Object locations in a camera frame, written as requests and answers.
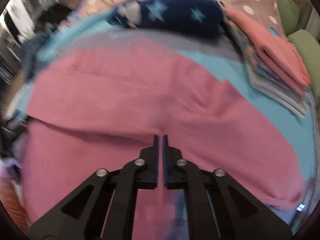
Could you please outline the pink cloth garment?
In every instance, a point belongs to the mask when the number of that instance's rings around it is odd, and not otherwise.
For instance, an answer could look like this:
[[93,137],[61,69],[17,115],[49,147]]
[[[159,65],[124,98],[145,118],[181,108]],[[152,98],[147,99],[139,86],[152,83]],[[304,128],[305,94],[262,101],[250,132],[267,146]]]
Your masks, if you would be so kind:
[[263,204],[295,207],[305,184],[296,119],[248,83],[239,59],[163,46],[76,49],[35,82],[23,159],[32,225],[98,169],[138,158],[154,136],[199,168],[224,169]]

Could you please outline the white folded garment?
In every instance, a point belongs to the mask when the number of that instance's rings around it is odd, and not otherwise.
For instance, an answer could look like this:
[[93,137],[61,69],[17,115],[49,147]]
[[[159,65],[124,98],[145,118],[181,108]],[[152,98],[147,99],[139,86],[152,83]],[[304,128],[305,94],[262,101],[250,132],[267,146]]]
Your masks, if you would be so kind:
[[250,77],[249,83],[254,89],[283,105],[300,119],[305,118],[307,103],[304,99],[299,99],[297,96],[290,96],[285,90],[277,88],[273,83],[262,79]]

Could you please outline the floral folded garment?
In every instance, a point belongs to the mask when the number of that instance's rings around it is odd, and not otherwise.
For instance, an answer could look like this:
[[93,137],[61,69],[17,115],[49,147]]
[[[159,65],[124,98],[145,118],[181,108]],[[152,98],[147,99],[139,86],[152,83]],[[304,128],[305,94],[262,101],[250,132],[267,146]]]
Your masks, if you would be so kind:
[[229,24],[230,27],[233,28],[234,31],[238,32],[238,36],[240,37],[239,47],[241,48],[244,56],[249,61],[249,65],[253,68],[256,74],[265,75],[270,77],[271,80],[276,81],[277,83],[282,83],[285,86],[289,87],[277,74],[275,74],[259,57],[257,51],[250,41],[248,36],[240,29],[240,27],[230,20],[226,15],[226,23]]

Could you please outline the turquoise and lilac bedspread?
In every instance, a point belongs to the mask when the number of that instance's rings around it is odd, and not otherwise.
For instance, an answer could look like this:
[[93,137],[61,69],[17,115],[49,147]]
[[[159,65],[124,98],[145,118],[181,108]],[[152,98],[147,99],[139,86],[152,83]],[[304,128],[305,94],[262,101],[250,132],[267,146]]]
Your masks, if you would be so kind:
[[22,231],[99,168],[135,159],[154,135],[206,169],[225,168],[277,210],[296,207],[315,162],[312,106],[298,117],[249,80],[265,52],[232,41],[225,10],[202,39],[89,16],[49,36],[40,69],[11,101],[29,126],[1,159],[1,200]]

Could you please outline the coral folded garment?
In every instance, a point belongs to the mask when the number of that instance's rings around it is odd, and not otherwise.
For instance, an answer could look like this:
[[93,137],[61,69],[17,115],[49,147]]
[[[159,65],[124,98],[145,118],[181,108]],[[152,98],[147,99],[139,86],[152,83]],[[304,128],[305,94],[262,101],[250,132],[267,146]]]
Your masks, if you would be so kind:
[[310,77],[295,46],[271,34],[242,12],[230,8],[225,8],[224,12],[248,36],[262,61],[289,87],[302,95],[310,85]]

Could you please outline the green cushion near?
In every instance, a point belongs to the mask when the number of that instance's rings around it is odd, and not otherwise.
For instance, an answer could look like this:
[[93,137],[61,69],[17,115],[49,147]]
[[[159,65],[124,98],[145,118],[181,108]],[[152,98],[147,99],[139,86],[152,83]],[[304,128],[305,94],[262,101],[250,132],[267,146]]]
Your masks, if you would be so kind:
[[300,29],[288,37],[295,45],[311,79],[313,95],[319,98],[319,43],[306,30]]

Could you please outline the green cushion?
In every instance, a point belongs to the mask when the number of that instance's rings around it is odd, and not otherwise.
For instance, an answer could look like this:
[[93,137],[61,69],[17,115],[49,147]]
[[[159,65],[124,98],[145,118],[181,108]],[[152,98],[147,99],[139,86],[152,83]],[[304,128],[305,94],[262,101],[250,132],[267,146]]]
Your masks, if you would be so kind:
[[319,98],[319,43],[306,30],[300,29],[288,37],[295,45],[311,79],[313,95]]
[[285,35],[290,35],[297,30],[300,11],[299,6],[293,0],[276,0],[277,11]]

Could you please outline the navy star patterned blanket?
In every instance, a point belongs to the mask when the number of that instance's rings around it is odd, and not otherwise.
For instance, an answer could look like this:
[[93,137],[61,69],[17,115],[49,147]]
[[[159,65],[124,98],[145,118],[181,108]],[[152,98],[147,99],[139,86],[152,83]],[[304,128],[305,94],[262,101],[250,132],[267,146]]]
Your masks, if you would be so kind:
[[213,38],[220,30],[223,10],[215,0],[130,0],[106,17],[124,28],[161,29]]

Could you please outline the green cushion far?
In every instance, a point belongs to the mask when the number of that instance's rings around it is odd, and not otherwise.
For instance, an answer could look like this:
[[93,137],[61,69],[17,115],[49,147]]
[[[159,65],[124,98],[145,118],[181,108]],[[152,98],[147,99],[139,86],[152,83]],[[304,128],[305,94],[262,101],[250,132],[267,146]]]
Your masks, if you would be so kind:
[[299,6],[293,0],[276,0],[277,11],[285,35],[290,35],[297,30],[300,11]]

